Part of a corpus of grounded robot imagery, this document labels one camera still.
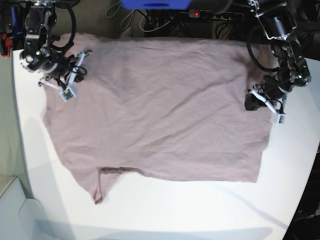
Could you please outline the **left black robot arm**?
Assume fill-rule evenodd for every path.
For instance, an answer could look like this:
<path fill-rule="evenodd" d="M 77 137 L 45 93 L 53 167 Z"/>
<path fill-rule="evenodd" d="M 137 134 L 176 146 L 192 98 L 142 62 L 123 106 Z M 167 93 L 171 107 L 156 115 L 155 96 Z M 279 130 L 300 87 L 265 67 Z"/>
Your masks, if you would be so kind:
<path fill-rule="evenodd" d="M 284 112 L 284 100 L 294 87 L 305 87 L 311 81 L 310 71 L 304 58 L 303 49 L 295 33 L 297 23 L 285 0 L 249 0 L 250 11 L 258 21 L 247 37 L 246 47 L 253 63 L 266 75 L 263 82 L 247 90 L 245 109 L 272 109 L 276 103 Z M 267 68 L 254 56 L 251 42 L 256 31 L 262 30 L 270 41 L 270 49 L 278 60 L 278 67 Z"/>

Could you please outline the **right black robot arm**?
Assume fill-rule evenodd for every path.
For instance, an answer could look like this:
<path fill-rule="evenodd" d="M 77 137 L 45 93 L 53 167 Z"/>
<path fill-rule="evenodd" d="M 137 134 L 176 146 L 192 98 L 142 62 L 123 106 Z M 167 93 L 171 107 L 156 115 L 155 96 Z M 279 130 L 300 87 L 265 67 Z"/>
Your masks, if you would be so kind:
<path fill-rule="evenodd" d="M 30 73 L 44 74 L 38 85 L 47 85 L 66 93 L 74 82 L 84 80 L 87 70 L 82 62 L 92 51 L 66 56 L 76 36 L 76 16 L 73 7 L 78 0 L 33 0 L 26 15 L 24 49 L 20 53 L 21 66 Z M 52 30 L 57 22 L 56 8 L 66 9 L 71 20 L 71 33 L 64 46 L 54 45 L 60 37 Z"/>

